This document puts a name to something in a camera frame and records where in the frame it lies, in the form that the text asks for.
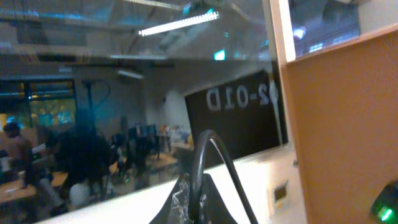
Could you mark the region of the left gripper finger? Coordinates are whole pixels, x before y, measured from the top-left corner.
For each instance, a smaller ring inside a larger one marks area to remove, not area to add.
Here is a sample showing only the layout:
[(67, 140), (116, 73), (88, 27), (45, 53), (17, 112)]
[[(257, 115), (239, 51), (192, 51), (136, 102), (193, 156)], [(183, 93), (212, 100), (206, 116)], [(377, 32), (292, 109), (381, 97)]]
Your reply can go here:
[(223, 199), (221, 198), (211, 175), (203, 176), (201, 196), (198, 205), (198, 221), (189, 217), (189, 175), (181, 175), (170, 191), (160, 212), (150, 221), (150, 224), (168, 223), (211, 223), (236, 224)]

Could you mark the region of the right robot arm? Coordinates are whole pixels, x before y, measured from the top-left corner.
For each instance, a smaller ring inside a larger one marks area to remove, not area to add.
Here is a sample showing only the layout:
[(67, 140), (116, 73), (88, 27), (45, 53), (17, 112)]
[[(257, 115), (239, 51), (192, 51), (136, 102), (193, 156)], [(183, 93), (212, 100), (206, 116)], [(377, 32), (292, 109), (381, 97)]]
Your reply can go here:
[(397, 224), (397, 180), (389, 182), (377, 196), (371, 215), (379, 223)]

